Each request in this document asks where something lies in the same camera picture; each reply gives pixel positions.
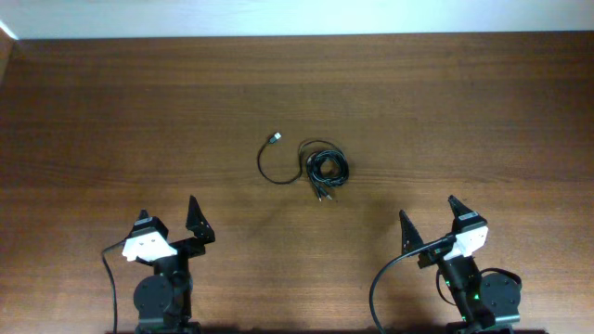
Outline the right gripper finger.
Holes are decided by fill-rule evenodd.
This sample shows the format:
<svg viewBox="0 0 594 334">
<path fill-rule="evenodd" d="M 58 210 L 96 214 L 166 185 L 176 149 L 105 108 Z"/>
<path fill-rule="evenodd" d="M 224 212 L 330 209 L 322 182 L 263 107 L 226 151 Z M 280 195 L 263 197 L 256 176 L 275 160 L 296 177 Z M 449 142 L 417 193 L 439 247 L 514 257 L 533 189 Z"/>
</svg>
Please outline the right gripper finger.
<svg viewBox="0 0 594 334">
<path fill-rule="evenodd" d="M 419 231 L 404 210 L 399 212 L 399 220 L 402 237 L 402 254 L 416 254 L 424 246 Z"/>
<path fill-rule="evenodd" d="M 469 218 L 474 216 L 474 211 L 468 208 L 454 195 L 450 195 L 447 201 L 455 218 Z"/>
</svg>

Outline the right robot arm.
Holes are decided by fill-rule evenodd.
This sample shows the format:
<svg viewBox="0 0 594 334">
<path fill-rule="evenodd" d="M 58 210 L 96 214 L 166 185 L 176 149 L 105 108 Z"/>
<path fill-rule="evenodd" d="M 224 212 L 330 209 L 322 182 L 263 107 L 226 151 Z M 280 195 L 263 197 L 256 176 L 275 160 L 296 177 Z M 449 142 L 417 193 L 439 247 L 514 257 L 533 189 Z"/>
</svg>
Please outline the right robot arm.
<svg viewBox="0 0 594 334">
<path fill-rule="evenodd" d="M 478 268 L 472 254 L 486 242 L 487 220 L 454 196 L 448 198 L 454 215 L 451 231 L 425 243 L 407 214 L 399 213 L 402 253 L 419 257 L 419 268 L 438 267 L 461 320 L 445 326 L 448 333 L 511 333 L 520 321 L 522 280 L 499 269 Z"/>
</svg>

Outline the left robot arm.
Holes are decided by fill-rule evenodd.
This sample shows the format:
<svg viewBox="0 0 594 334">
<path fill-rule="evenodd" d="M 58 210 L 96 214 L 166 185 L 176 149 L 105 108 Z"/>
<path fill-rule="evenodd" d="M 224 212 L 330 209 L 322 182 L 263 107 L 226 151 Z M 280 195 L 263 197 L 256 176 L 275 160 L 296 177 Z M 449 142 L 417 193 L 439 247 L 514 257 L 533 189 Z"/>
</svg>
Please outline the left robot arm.
<svg viewBox="0 0 594 334">
<path fill-rule="evenodd" d="M 141 210 L 124 242 L 127 261 L 153 269 L 134 292 L 136 333 L 202 332 L 200 324 L 191 320 L 193 280 L 189 260 L 205 254 L 205 246 L 215 242 L 215 233 L 194 196 L 189 197 L 186 229 L 192 233 L 190 238 L 169 242 L 165 224 Z"/>
</svg>

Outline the black USB cable long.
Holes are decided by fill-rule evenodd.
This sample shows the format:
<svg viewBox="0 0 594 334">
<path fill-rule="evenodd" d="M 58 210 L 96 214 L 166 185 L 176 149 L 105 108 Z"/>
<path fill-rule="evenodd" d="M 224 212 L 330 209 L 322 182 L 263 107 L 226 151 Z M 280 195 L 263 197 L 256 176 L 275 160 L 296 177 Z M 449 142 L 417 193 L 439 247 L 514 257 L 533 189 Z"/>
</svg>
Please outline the black USB cable long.
<svg viewBox="0 0 594 334">
<path fill-rule="evenodd" d="M 256 155 L 257 169 L 268 182 L 289 185 L 305 177 L 313 186 L 338 187 L 349 180 L 349 161 L 336 144 L 308 138 L 285 148 L 281 138 L 280 132 L 273 132 Z"/>
</svg>

